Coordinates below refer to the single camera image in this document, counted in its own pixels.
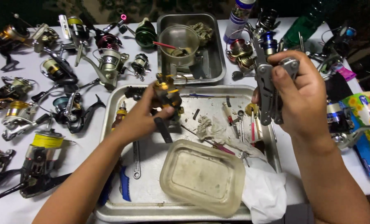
spray can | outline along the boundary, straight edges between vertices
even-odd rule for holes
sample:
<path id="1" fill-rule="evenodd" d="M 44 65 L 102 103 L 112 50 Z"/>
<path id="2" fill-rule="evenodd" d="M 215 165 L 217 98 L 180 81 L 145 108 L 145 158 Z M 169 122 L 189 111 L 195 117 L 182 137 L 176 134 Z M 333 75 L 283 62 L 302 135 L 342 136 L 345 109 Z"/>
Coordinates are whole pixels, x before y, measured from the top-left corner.
<path id="1" fill-rule="evenodd" d="M 116 119 L 115 122 L 113 122 L 112 124 L 112 131 L 115 129 L 116 125 L 118 125 L 124 119 L 125 116 L 127 116 L 127 109 L 126 102 L 123 101 L 118 111 L 116 112 Z"/>
<path id="2" fill-rule="evenodd" d="M 233 32 L 243 29 L 249 19 L 250 12 L 256 0 L 236 0 L 235 7 L 232 8 L 229 22 L 225 30 L 224 41 L 231 44 L 234 40 L 239 39 L 242 32 Z"/>

white tissue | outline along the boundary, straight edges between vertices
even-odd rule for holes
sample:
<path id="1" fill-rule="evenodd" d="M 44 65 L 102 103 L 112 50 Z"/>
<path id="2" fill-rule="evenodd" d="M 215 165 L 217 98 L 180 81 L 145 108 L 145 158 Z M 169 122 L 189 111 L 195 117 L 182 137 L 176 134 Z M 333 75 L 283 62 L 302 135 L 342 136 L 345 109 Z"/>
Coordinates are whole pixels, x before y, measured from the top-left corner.
<path id="1" fill-rule="evenodd" d="M 253 224 L 281 219 L 286 213 L 286 175 L 277 174 L 267 162 L 248 158 L 242 201 L 250 209 Z"/>

stainless steel tray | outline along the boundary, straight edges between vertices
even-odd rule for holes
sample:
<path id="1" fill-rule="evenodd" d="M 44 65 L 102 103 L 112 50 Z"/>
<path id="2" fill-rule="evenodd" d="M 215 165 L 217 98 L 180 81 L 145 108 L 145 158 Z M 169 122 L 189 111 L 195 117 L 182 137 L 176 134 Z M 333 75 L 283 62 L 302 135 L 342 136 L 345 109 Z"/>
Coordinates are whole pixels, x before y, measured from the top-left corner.
<path id="1" fill-rule="evenodd" d="M 194 25 L 198 22 L 203 22 L 214 31 L 214 36 L 210 43 L 205 47 L 200 47 L 199 50 L 203 55 L 203 71 L 207 79 L 191 79 L 176 80 L 176 84 L 199 84 L 199 83 L 215 83 L 224 78 L 226 74 L 225 58 L 222 51 L 221 35 L 218 30 L 217 19 L 209 13 L 191 13 L 191 14 L 175 14 L 159 17 L 157 21 L 158 35 L 167 27 L 173 25 Z M 167 62 L 165 55 L 158 47 L 158 69 L 159 73 L 164 75 L 176 74 L 176 66 Z"/>
<path id="2" fill-rule="evenodd" d="M 123 100 L 127 104 L 127 110 L 136 103 L 133 99 L 127 99 L 124 96 L 127 86 L 121 86 L 115 89 L 108 99 L 105 119 L 100 141 L 111 132 L 111 124 L 116 117 L 118 106 Z M 134 84 L 131 86 L 146 87 L 147 85 Z M 232 109 L 238 111 L 244 110 L 245 106 L 251 102 L 253 95 L 251 86 L 244 85 L 225 85 L 225 86 L 208 86 L 208 87 L 185 87 L 180 89 L 180 93 L 198 93 L 208 95 L 232 95 L 230 103 Z M 190 129 L 198 125 L 198 121 L 193 120 L 193 113 L 200 109 L 200 116 L 216 117 L 220 123 L 227 124 L 222 102 L 225 98 L 183 98 L 182 106 L 185 113 L 181 116 L 181 123 Z M 244 130 L 246 140 L 251 138 L 251 119 L 245 115 Z M 271 125 L 260 126 L 261 137 L 265 143 L 265 155 L 272 167 L 281 172 L 278 152 L 276 148 L 274 131 Z M 179 125 L 169 128 L 173 141 L 178 139 L 187 139 L 200 143 L 196 136 L 182 129 Z M 234 138 L 233 129 L 227 126 L 227 134 Z M 130 198 L 132 202 L 123 200 L 119 192 L 120 181 L 118 175 L 115 176 L 112 183 L 112 191 L 108 202 L 95 209 L 96 216 L 106 222 L 143 222 L 143 221 L 186 221 L 186 220 L 223 220 L 223 218 L 205 211 L 197 206 L 189 205 L 171 198 L 166 195 L 159 185 L 160 172 L 166 158 L 167 150 L 170 144 L 165 144 L 160 133 L 153 133 L 145 139 L 140 140 L 140 166 L 141 177 L 138 180 L 133 178 L 133 145 L 125 147 L 122 158 L 123 165 L 128 166 L 126 175 L 130 178 Z M 245 205 L 241 205 L 234 216 L 225 220 L 250 220 L 250 211 Z"/>

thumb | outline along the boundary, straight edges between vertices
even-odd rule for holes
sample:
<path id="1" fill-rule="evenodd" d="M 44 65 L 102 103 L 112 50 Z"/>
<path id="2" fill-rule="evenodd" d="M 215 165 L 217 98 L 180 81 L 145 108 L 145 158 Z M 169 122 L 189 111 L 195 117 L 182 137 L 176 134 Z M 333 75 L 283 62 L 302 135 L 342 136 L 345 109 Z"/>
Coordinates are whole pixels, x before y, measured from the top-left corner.
<path id="1" fill-rule="evenodd" d="M 163 120 L 171 117 L 174 114 L 175 109 L 172 106 L 163 108 L 159 113 L 157 113 L 154 118 L 161 117 Z"/>
<path id="2" fill-rule="evenodd" d="M 293 101 L 298 98 L 298 89 L 290 75 L 282 66 L 273 68 L 272 82 L 282 97 L 283 102 Z"/>

